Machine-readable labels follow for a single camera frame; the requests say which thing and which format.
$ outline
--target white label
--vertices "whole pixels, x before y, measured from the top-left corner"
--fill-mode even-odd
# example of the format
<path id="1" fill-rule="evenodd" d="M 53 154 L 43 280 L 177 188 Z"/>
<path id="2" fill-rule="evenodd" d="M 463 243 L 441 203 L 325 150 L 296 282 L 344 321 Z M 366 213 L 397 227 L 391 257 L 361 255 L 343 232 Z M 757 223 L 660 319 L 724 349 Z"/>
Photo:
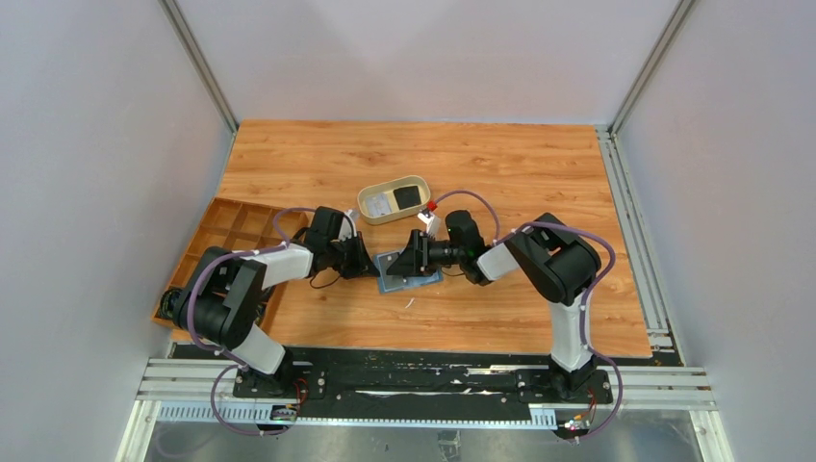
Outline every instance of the white label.
<path id="1" fill-rule="evenodd" d="M 391 214 L 391 204 L 384 192 L 366 197 L 366 207 L 369 209 L 369 216 L 374 218 Z"/>

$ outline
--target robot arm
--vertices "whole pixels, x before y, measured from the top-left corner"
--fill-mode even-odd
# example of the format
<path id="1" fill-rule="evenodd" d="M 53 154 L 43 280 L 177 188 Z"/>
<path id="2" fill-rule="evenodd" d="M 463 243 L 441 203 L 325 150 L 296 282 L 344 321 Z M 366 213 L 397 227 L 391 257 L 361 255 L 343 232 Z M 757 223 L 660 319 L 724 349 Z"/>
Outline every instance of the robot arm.
<path id="1" fill-rule="evenodd" d="M 289 383 L 291 354 L 255 325 L 257 307 L 265 289 L 280 283 L 312 277 L 332 268 L 350 279 L 379 276 L 366 251 L 362 234 L 343 212 L 318 207 L 308 228 L 297 232 L 286 247 L 226 260 L 206 277 L 193 313 L 196 332 L 224 347 L 252 370 L 281 386 Z M 173 302 L 173 322 L 188 330 L 190 293 L 202 271 L 216 258 L 232 253 L 210 247 L 202 255 L 187 287 Z"/>
<path id="2" fill-rule="evenodd" d="M 564 226 L 552 214 L 536 219 Z M 584 348 L 589 322 L 582 325 L 580 299 L 600 270 L 598 253 L 574 233 L 556 229 L 527 228 L 509 239 L 486 246 L 466 211 L 446 217 L 449 241 L 434 241 L 427 232 L 414 230 L 390 275 L 429 275 L 439 266 L 458 264 L 473 284 L 487 285 L 521 269 L 549 305 L 553 347 L 551 366 L 560 373 L 567 393 L 577 390 L 595 369 L 593 354 Z"/>

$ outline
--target white wall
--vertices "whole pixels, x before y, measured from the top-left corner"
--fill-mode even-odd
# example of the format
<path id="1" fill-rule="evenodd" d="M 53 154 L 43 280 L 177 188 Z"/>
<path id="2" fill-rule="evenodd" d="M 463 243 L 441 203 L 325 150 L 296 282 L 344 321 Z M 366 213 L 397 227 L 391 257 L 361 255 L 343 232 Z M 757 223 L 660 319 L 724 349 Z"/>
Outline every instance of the white wall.
<path id="1" fill-rule="evenodd" d="M 0 140 L 0 458 L 113 460 L 226 130 L 158 2 L 2 2 Z"/>
<path id="2" fill-rule="evenodd" d="M 816 4 L 701 0 L 622 133 L 736 460 L 811 460 Z"/>
<path id="3" fill-rule="evenodd" d="M 605 123 L 676 0 L 182 0 L 238 118 Z"/>

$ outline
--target metal floor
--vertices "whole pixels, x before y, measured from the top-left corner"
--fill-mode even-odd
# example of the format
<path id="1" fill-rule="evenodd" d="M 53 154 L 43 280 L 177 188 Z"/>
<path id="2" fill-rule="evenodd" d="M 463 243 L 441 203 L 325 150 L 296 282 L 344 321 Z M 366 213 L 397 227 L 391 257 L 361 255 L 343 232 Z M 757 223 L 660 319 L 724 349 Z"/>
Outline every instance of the metal floor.
<path id="1" fill-rule="evenodd" d="M 596 422 L 605 417 L 599 412 Z M 181 458 L 178 454 L 215 437 Z M 157 425 L 145 460 L 277 462 L 702 462 L 694 427 L 683 411 L 622 412 L 601 435 L 578 447 L 555 443 L 549 431 L 296 426 L 279 437 L 233 434 L 215 423 Z"/>

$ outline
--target wood grain surface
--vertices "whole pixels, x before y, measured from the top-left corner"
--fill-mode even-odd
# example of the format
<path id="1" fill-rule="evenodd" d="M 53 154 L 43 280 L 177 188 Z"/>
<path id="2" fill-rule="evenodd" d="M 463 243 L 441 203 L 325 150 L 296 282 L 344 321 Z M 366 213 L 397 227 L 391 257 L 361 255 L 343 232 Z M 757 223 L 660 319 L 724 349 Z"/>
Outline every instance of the wood grain surface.
<path id="1" fill-rule="evenodd" d="M 498 212 L 502 236 L 551 212 L 607 239 L 619 252 L 619 264 L 592 298 L 593 344 L 607 354 L 650 356 L 593 127 L 246 120 L 218 195 L 275 207 L 346 210 L 356 207 L 364 187 L 410 174 L 422 176 L 434 197 L 454 189 L 482 194 Z M 472 197 L 452 196 L 437 214 L 460 208 L 471 211 L 486 240 L 493 237 L 490 214 Z M 423 227 L 416 218 L 379 226 L 359 221 L 371 255 L 402 249 L 410 230 Z M 606 264 L 606 254 L 596 248 Z M 334 277 L 325 271 L 315 284 Z M 534 353 L 549 351 L 553 332 L 545 300 L 519 270 L 486 287 L 446 277 L 389 295 L 377 291 L 373 278 L 340 280 L 322 290 L 293 281 L 270 335 L 301 346 Z"/>

